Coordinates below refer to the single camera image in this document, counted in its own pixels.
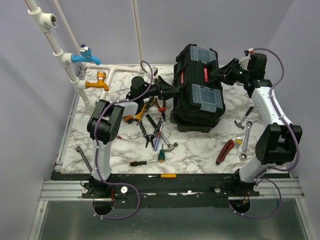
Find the blue handle screwdriver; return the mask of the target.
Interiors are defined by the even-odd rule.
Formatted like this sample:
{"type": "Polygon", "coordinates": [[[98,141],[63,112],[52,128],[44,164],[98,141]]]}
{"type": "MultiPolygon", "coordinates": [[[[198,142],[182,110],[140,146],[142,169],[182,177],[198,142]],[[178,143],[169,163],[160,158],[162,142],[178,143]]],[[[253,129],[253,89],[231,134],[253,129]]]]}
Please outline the blue handle screwdriver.
{"type": "Polygon", "coordinates": [[[155,142],[154,142],[154,147],[153,147],[153,150],[154,150],[154,151],[157,151],[157,150],[158,150],[160,138],[161,138],[161,132],[159,131],[159,132],[157,133],[157,136],[156,136],[156,139],[155,139],[155,142]]]}

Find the green stubby screwdriver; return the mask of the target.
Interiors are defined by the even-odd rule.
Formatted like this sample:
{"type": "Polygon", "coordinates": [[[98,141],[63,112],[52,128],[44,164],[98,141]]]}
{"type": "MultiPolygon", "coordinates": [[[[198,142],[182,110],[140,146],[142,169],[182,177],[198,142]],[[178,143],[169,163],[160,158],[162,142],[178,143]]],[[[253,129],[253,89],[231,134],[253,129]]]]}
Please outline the green stubby screwdriver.
{"type": "Polygon", "coordinates": [[[164,162],[165,161],[165,151],[163,149],[161,149],[159,151],[159,154],[158,154],[158,161],[159,162],[164,162]]]}

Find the black plastic toolbox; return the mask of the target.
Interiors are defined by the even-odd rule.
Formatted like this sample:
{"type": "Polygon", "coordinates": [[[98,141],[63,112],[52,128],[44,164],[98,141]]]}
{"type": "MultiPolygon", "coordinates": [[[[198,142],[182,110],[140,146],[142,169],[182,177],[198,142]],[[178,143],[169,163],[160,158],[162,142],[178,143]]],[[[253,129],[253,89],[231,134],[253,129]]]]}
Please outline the black plastic toolbox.
{"type": "Polygon", "coordinates": [[[170,121],[179,132],[208,133],[226,111],[222,83],[211,77],[219,68],[218,53],[188,44],[175,60],[172,85],[179,93],[173,97],[170,121]]]}

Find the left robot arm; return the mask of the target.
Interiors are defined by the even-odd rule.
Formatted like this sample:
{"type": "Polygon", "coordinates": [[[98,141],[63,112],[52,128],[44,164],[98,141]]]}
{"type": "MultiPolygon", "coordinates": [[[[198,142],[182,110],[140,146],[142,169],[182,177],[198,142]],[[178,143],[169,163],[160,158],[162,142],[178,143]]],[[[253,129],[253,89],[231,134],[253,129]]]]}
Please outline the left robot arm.
{"type": "Polygon", "coordinates": [[[160,76],[145,82],[141,76],[131,80],[130,91],[125,99],[109,102],[101,99],[88,121],[87,131],[94,140],[95,157],[91,176],[98,180],[93,191],[101,198],[107,197],[111,185],[106,182],[111,176],[110,157],[113,140],[118,135],[123,117],[135,115],[143,109],[144,99],[158,96],[168,100],[178,95],[179,88],[165,82],[160,76]]]}

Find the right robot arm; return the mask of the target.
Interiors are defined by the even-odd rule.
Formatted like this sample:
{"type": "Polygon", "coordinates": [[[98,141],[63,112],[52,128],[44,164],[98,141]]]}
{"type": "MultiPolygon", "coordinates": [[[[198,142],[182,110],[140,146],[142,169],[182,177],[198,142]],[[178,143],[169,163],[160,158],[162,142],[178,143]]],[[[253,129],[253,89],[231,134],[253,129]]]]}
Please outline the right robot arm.
{"type": "Polygon", "coordinates": [[[268,170],[290,172],[299,163],[302,127],[285,115],[275,94],[276,83],[265,79],[267,56],[263,48],[245,50],[241,60],[234,58],[210,73],[214,80],[226,85],[241,83],[263,119],[265,129],[255,145],[255,156],[237,171],[238,179],[230,183],[230,191],[241,196],[268,170]]]}

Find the red black utility knife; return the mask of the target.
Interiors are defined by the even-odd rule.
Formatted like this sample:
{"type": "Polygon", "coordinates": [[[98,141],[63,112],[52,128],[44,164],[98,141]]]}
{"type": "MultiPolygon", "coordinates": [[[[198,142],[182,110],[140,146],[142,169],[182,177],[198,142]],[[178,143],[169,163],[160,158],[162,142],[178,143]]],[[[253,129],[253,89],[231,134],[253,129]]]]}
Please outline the red black utility knife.
{"type": "Polygon", "coordinates": [[[234,146],[234,141],[232,139],[228,140],[220,151],[218,157],[216,158],[215,164],[220,165],[234,146]]]}

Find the silver claw hammer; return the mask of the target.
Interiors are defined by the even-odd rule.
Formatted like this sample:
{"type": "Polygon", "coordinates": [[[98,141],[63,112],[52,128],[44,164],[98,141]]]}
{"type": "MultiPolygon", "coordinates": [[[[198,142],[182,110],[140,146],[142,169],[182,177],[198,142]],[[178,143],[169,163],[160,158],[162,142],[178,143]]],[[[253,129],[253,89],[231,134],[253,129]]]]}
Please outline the silver claw hammer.
{"type": "Polygon", "coordinates": [[[171,144],[169,143],[169,141],[167,140],[167,138],[164,136],[163,133],[160,134],[162,139],[164,140],[164,142],[167,144],[167,149],[165,149],[165,152],[169,152],[172,151],[175,147],[177,147],[179,144],[177,142],[171,144]]]}

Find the red black pliers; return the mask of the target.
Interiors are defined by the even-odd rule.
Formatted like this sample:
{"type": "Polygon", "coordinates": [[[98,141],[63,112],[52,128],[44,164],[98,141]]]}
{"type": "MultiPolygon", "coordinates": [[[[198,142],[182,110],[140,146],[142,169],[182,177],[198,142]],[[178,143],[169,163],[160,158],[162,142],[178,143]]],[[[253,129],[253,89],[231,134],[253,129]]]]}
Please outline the red black pliers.
{"type": "Polygon", "coordinates": [[[166,102],[163,101],[162,102],[162,106],[160,106],[160,103],[158,100],[156,100],[155,102],[156,107],[158,108],[158,111],[161,113],[162,119],[165,122],[166,121],[166,110],[167,110],[167,105],[166,102]]]}

